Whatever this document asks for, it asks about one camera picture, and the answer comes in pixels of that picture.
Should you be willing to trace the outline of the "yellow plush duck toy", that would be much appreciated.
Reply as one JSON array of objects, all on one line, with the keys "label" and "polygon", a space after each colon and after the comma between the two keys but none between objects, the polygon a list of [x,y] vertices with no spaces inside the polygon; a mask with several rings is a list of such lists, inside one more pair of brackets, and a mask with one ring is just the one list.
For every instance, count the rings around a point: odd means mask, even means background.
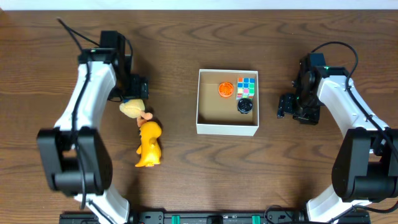
[{"label": "yellow plush duck toy", "polygon": [[153,118],[152,113],[146,112],[146,107],[142,99],[128,100],[125,103],[121,103],[119,110],[129,118],[136,119],[139,128]]}]

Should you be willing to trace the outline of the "black round disc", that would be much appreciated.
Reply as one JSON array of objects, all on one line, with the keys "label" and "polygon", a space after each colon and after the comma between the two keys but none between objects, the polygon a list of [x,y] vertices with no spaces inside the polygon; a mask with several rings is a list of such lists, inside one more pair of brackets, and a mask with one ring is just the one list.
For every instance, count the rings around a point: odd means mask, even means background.
[{"label": "black round disc", "polygon": [[248,114],[253,109],[253,102],[249,98],[238,100],[237,109],[241,114]]}]

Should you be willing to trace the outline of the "colourful puzzle cube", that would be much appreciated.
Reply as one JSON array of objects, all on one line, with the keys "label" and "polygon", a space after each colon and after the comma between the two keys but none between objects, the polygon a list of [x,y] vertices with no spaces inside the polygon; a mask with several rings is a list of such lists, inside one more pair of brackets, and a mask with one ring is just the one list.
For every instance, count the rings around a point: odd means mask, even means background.
[{"label": "colourful puzzle cube", "polygon": [[236,99],[248,98],[252,100],[256,92],[256,79],[239,77],[236,84]]}]

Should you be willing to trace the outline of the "orange round disc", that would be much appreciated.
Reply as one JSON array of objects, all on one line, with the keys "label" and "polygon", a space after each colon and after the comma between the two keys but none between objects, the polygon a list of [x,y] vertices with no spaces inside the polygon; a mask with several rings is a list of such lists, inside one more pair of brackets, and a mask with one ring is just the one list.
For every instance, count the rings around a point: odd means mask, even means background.
[{"label": "orange round disc", "polygon": [[229,98],[234,93],[234,86],[230,82],[222,82],[218,86],[218,93],[222,98]]}]

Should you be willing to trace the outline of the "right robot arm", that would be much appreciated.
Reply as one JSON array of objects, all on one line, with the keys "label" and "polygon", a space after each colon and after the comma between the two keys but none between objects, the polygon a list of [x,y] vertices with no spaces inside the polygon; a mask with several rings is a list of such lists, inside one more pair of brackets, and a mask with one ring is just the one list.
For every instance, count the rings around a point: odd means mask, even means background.
[{"label": "right robot arm", "polygon": [[295,93],[280,97],[277,117],[289,114],[316,125],[320,109],[331,113],[343,136],[333,164],[331,185],[309,200],[305,219],[337,223],[356,209],[397,197],[397,130],[379,119],[354,87],[345,67],[329,67],[322,53],[300,60]]}]

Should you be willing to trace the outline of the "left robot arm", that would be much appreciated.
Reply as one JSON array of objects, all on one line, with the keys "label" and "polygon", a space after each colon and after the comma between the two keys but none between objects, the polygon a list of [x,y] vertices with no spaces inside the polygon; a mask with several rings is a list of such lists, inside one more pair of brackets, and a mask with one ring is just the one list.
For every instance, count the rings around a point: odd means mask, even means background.
[{"label": "left robot arm", "polygon": [[52,129],[37,145],[49,187],[88,207],[99,223],[129,223],[130,204],[112,184],[113,165],[99,133],[108,101],[147,99],[148,83],[131,73],[130,41],[115,30],[101,32],[95,48],[78,56],[78,80]]}]

